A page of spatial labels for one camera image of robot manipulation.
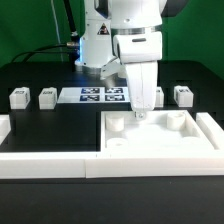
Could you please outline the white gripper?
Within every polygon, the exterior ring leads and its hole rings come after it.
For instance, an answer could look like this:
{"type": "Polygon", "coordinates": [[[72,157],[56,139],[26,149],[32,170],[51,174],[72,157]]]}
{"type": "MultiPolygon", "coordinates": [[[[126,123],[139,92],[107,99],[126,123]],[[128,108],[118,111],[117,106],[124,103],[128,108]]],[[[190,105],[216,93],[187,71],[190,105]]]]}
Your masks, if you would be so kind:
{"type": "Polygon", "coordinates": [[[113,50],[124,67],[135,117],[145,119],[145,112],[155,108],[158,61],[162,59],[162,34],[157,31],[115,35],[113,50]]]}

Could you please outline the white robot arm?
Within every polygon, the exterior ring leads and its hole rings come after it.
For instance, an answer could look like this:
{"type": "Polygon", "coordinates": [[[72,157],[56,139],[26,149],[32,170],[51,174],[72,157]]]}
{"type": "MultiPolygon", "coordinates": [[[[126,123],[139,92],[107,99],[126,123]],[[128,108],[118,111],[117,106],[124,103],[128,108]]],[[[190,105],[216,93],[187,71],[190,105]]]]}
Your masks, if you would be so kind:
{"type": "Polygon", "coordinates": [[[127,81],[139,119],[155,108],[158,61],[162,59],[162,12],[168,0],[84,0],[85,32],[78,69],[106,80],[127,81]]]}

